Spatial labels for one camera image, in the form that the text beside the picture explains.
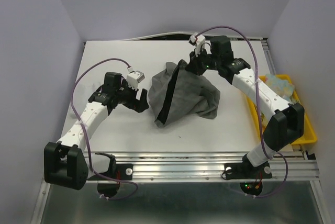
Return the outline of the grey pleated skirt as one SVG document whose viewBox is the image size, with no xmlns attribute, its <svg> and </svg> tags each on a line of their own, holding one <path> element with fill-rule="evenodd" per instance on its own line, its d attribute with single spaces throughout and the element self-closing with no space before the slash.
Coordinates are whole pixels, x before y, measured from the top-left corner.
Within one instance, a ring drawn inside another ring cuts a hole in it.
<svg viewBox="0 0 335 224">
<path fill-rule="evenodd" d="M 184 60 L 166 62 L 165 69 L 151 79 L 148 99 L 159 128 L 192 114 L 205 119 L 217 117 L 219 89 L 204 76 L 187 71 L 186 66 Z"/>
</svg>

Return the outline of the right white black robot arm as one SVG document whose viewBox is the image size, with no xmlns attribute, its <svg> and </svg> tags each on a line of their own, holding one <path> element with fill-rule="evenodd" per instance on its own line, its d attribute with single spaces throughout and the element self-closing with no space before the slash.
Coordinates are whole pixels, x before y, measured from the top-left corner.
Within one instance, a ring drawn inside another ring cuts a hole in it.
<svg viewBox="0 0 335 224">
<path fill-rule="evenodd" d="M 189 43 L 195 49 L 189 55 L 187 71 L 198 76 L 206 70 L 217 71 L 228 83 L 251 99 L 267 120 L 262 142 L 248 152 L 246 161 L 241 163 L 242 174 L 253 177 L 259 172 L 260 165 L 303 136 L 305 110 L 300 103 L 292 104 L 281 98 L 256 76 L 250 64 L 242 58 L 235 58 L 228 37 L 211 38 L 210 52 L 204 47 L 206 38 L 202 35 L 191 35 Z"/>
</svg>

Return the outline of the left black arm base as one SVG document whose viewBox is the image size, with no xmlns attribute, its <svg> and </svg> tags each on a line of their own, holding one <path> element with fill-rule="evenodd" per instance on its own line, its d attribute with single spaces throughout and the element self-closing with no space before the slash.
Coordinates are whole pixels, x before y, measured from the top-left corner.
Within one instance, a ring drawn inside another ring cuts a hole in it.
<svg viewBox="0 0 335 224">
<path fill-rule="evenodd" d="M 88 181 L 99 181 L 97 192 L 106 200 L 122 200 L 133 196 L 139 189 L 132 181 L 133 164 L 118 164 L 113 154 L 98 152 L 88 160 Z"/>
</svg>

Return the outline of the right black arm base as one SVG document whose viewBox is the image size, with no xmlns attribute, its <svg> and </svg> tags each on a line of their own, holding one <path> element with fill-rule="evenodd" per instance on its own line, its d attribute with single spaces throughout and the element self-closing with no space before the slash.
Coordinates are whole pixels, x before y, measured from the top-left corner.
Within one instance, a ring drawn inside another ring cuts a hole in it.
<svg viewBox="0 0 335 224">
<path fill-rule="evenodd" d="M 241 162 L 226 163 L 221 178 L 227 180 L 240 180 L 241 190 L 253 197 L 260 196 L 263 190 L 263 180 L 271 179 L 272 172 L 268 162 L 254 167 L 245 154 Z"/>
</svg>

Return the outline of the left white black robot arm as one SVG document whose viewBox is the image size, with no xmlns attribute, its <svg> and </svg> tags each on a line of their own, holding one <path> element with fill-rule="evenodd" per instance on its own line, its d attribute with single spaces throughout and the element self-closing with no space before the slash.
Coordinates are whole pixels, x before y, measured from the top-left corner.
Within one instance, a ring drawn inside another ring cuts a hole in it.
<svg viewBox="0 0 335 224">
<path fill-rule="evenodd" d="M 140 71 L 131 71 L 126 77 L 116 72 L 105 74 L 103 84 L 89 97 L 74 125 L 57 142 L 45 146 L 44 180 L 47 183 L 79 190 L 94 175 L 119 181 L 114 155 L 105 154 L 109 160 L 95 170 L 92 155 L 85 157 L 83 152 L 90 152 L 94 132 L 119 104 L 138 113 L 149 108 L 146 89 L 137 97 L 138 85 L 144 78 Z"/>
</svg>

